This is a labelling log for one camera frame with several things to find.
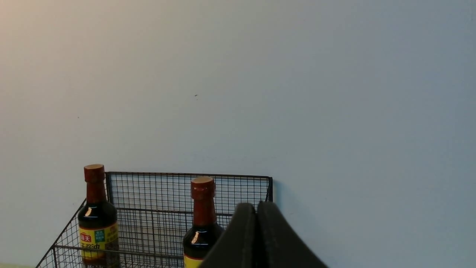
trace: metal wire mesh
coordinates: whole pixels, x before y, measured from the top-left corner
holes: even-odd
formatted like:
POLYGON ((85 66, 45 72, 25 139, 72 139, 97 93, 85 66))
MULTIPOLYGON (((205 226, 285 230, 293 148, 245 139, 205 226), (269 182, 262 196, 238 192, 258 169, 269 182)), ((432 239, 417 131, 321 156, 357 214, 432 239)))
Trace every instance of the metal wire mesh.
MULTIPOLYGON (((271 177, 107 172, 107 198, 118 210, 121 267, 183 267, 182 238, 193 215, 190 181, 203 175, 215 179, 217 222, 225 228, 236 204, 257 208, 273 201, 271 177)), ((77 212, 37 267, 84 267, 77 212)))

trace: wall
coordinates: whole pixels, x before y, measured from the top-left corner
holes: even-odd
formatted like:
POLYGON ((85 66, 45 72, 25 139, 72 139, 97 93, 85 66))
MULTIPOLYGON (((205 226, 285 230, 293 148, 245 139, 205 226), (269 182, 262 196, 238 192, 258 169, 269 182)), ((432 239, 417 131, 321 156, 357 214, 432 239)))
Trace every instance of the wall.
POLYGON ((476 262, 474 0, 0 1, 0 261, 82 167, 271 175, 332 268, 476 262))

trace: bottle cap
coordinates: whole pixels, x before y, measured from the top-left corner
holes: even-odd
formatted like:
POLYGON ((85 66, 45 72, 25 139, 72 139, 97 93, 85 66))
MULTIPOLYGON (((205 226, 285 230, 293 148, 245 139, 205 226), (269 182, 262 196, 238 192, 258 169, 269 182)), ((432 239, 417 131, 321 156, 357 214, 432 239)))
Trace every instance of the bottle cap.
POLYGON ((198 177, 191 181, 192 198, 195 200, 215 197, 215 180, 211 177, 198 177))
POLYGON ((104 179, 104 165, 94 164, 84 167, 84 181, 89 183, 98 183, 103 182, 104 179))

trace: soy sauce bottle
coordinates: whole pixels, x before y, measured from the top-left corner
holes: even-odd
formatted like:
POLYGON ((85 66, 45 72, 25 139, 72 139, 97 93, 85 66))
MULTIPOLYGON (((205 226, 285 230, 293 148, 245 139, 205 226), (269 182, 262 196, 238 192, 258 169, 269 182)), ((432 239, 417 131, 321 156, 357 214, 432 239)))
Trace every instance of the soy sauce bottle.
POLYGON ((117 252, 88 249, 119 250, 117 210, 106 200, 104 166, 84 167, 86 204, 78 212, 81 257, 86 268, 119 268, 117 252))
POLYGON ((198 177, 191 181, 193 226, 183 238, 185 268, 198 268, 217 242, 224 229, 217 224, 215 212, 215 181, 198 177))

